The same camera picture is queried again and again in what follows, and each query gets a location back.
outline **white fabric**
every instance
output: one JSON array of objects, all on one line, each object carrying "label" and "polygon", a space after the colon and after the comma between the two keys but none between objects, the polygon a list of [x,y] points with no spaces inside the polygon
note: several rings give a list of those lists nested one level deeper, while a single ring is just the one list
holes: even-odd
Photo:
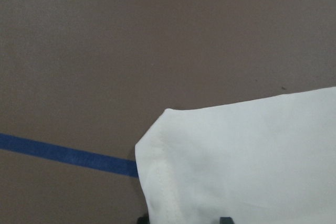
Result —
[{"label": "white fabric", "polygon": [[336,223],[336,87],[167,109],[135,154],[151,224]]}]

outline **black object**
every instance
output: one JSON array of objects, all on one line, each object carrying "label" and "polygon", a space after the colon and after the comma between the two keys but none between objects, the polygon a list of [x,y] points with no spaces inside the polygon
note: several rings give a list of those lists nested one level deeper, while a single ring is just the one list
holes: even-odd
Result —
[{"label": "black object", "polygon": [[219,219],[219,224],[235,224],[231,217],[221,217]]},{"label": "black object", "polygon": [[149,217],[145,216],[145,217],[138,218],[138,221],[136,224],[149,224]]}]

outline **blue tape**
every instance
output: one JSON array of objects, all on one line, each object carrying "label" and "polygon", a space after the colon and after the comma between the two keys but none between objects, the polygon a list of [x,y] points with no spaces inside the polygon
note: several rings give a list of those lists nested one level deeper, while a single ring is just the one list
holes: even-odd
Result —
[{"label": "blue tape", "polygon": [[138,178],[135,161],[0,133],[0,149]]}]

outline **blue stripe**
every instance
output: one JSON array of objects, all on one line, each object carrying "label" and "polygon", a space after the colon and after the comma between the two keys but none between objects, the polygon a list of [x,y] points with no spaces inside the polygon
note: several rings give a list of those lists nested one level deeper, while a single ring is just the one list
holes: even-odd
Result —
[{"label": "blue stripe", "polygon": [[0,149],[138,178],[135,161],[0,133]]}]

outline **gray-brown floor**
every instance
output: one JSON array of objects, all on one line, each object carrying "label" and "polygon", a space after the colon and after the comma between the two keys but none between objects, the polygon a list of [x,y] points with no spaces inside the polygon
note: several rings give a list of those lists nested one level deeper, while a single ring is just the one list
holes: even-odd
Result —
[{"label": "gray-brown floor", "polygon": [[[165,108],[336,85],[336,0],[0,0],[0,132],[134,160]],[[0,151],[0,223],[135,223],[136,178]]]}]

